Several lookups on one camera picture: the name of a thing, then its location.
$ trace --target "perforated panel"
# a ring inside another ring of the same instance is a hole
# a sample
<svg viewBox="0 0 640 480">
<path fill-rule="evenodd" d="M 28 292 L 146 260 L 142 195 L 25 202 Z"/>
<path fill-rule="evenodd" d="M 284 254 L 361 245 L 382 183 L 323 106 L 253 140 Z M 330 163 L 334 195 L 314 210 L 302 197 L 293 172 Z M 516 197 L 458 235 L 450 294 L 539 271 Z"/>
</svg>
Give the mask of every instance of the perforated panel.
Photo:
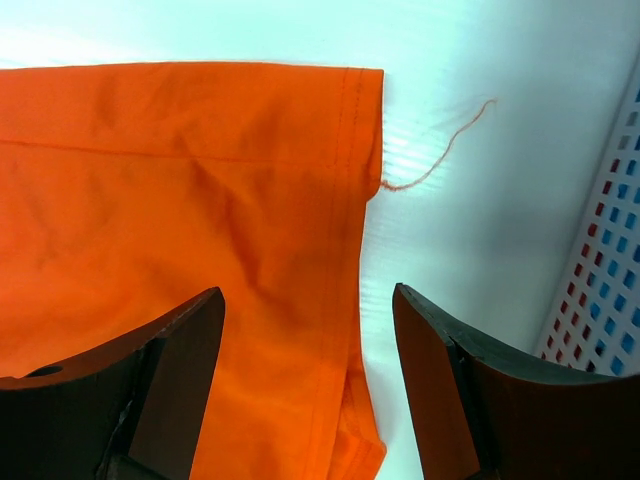
<svg viewBox="0 0 640 480">
<path fill-rule="evenodd" d="M 639 161 L 636 66 L 538 341 L 543 359 L 605 375 L 640 370 Z"/>
</svg>

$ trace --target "loose thread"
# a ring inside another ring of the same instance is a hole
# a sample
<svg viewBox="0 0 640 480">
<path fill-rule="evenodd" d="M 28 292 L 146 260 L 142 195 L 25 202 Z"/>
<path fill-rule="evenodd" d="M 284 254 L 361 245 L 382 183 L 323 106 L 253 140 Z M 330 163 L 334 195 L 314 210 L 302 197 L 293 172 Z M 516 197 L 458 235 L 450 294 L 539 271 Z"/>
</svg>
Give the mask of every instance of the loose thread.
<svg viewBox="0 0 640 480">
<path fill-rule="evenodd" d="M 458 138 L 458 135 L 460 135 L 465 130 L 469 129 L 471 126 L 473 126 L 474 123 L 476 123 L 478 120 L 480 120 L 480 117 L 482 117 L 482 115 L 484 114 L 484 111 L 492 103 L 495 105 L 495 104 L 498 103 L 498 100 L 495 99 L 495 98 L 492 98 L 491 100 L 487 100 L 484 103 L 484 105 L 482 106 L 482 108 L 480 109 L 480 111 L 478 113 L 476 113 L 475 116 L 471 119 L 471 121 L 469 121 L 467 124 L 463 125 L 458 131 L 456 131 L 456 133 L 453 134 L 453 136 L 451 137 L 451 140 L 449 140 L 449 144 L 447 145 L 447 148 L 445 149 L 444 153 L 440 156 L 440 158 L 438 158 L 438 160 L 436 160 L 436 163 L 434 163 L 431 166 L 431 168 L 429 170 L 427 170 L 422 176 L 420 176 L 419 178 L 415 179 L 411 183 L 407 183 L 405 185 L 392 185 L 387 180 L 382 180 L 382 182 L 380 183 L 380 186 L 382 188 L 384 188 L 385 190 L 389 190 L 391 192 L 399 192 L 399 191 L 402 191 L 402 190 L 408 190 L 408 189 L 413 188 L 416 185 L 419 185 L 422 182 L 424 182 L 427 178 L 429 178 L 429 176 L 433 173 L 433 171 L 436 168 L 438 168 L 438 166 L 440 166 L 440 164 L 443 162 L 443 160 L 447 157 L 447 155 L 449 154 L 449 152 L 453 148 L 453 144 L 455 143 L 456 138 Z"/>
</svg>

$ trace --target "blue hole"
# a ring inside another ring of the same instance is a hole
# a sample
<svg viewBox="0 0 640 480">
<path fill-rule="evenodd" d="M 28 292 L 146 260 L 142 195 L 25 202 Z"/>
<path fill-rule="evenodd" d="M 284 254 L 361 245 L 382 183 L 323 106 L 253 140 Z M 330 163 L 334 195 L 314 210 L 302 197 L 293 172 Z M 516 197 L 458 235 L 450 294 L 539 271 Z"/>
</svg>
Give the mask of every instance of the blue hole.
<svg viewBox="0 0 640 480">
<path fill-rule="evenodd" d="M 631 270 L 627 270 L 627 273 L 624 276 L 624 280 L 622 281 L 622 283 L 624 283 L 625 287 L 631 290 L 636 283 L 636 274 L 633 273 Z"/>
<path fill-rule="evenodd" d="M 613 321 L 613 318 L 608 317 L 607 322 L 604 324 L 604 331 L 609 335 L 613 335 L 613 332 L 616 329 L 616 322 Z"/>
<path fill-rule="evenodd" d="M 634 338 L 628 333 L 625 333 L 622 337 L 622 341 L 620 342 L 620 346 L 622 347 L 622 349 L 629 355 L 631 355 L 631 352 L 633 351 L 633 347 L 635 347 L 635 345 L 636 341 L 634 340 Z"/>
<path fill-rule="evenodd" d="M 616 375 L 620 375 L 623 369 L 624 364 L 622 363 L 622 360 L 618 357 L 613 357 L 613 360 L 611 360 L 611 371 Z"/>
<path fill-rule="evenodd" d="M 591 318 L 593 318 L 594 320 L 597 320 L 598 317 L 600 316 L 600 305 L 598 305 L 597 303 L 592 303 L 591 304 Z"/>
<path fill-rule="evenodd" d="M 629 185 L 626 183 L 621 183 L 618 185 L 618 198 L 624 199 L 627 196 L 627 192 L 629 191 Z"/>
<path fill-rule="evenodd" d="M 629 215 L 627 215 L 627 221 L 624 222 L 624 226 L 630 229 L 633 229 L 633 227 L 636 226 L 636 220 L 638 219 L 638 216 L 635 213 L 630 213 Z"/>
<path fill-rule="evenodd" d="M 609 285 L 607 283 L 602 283 L 602 286 L 600 287 L 600 296 L 602 298 L 607 298 L 607 295 L 609 295 L 609 290 L 611 290 L 611 287 L 609 287 Z"/>
<path fill-rule="evenodd" d="M 618 273 L 618 262 L 616 262 L 615 260 L 611 260 L 609 268 L 607 268 L 607 273 L 612 277 L 615 277 L 616 273 Z"/>
<path fill-rule="evenodd" d="M 596 354 L 601 356 L 604 353 L 605 348 L 607 348 L 605 343 L 602 340 L 598 340 L 598 343 L 596 343 Z"/>
<path fill-rule="evenodd" d="M 626 304 L 627 304 L 627 299 L 624 298 L 622 295 L 618 294 L 616 296 L 616 299 L 613 301 L 613 308 L 621 312 Z"/>
<path fill-rule="evenodd" d="M 620 239 L 618 240 L 618 246 L 616 247 L 616 252 L 624 253 L 624 251 L 627 249 L 628 243 L 629 240 L 627 240 L 627 237 L 620 237 Z"/>
</svg>

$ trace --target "folded cloth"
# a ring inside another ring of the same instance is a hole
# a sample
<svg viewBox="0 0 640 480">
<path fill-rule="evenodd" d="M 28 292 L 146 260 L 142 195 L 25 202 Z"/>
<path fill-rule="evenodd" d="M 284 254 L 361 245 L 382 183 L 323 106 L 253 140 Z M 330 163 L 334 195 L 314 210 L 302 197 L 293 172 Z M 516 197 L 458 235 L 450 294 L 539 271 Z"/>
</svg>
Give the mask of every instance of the folded cloth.
<svg viewBox="0 0 640 480">
<path fill-rule="evenodd" d="M 382 72 L 243 63 L 0 71 L 0 377 L 219 286 L 192 479 L 373 479 L 359 254 Z"/>
</svg>

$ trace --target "orange cloth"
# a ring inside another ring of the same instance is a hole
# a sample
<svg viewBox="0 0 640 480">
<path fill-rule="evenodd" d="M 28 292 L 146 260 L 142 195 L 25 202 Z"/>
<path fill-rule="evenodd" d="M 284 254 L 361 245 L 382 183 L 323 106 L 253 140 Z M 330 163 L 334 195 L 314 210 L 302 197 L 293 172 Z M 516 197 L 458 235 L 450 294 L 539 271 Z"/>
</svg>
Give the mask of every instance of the orange cloth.
<svg viewBox="0 0 640 480">
<path fill-rule="evenodd" d="M 220 286 L 191 478 L 373 479 L 358 264 L 381 89 L 269 64 L 1 71 L 0 377 Z"/>
</svg>

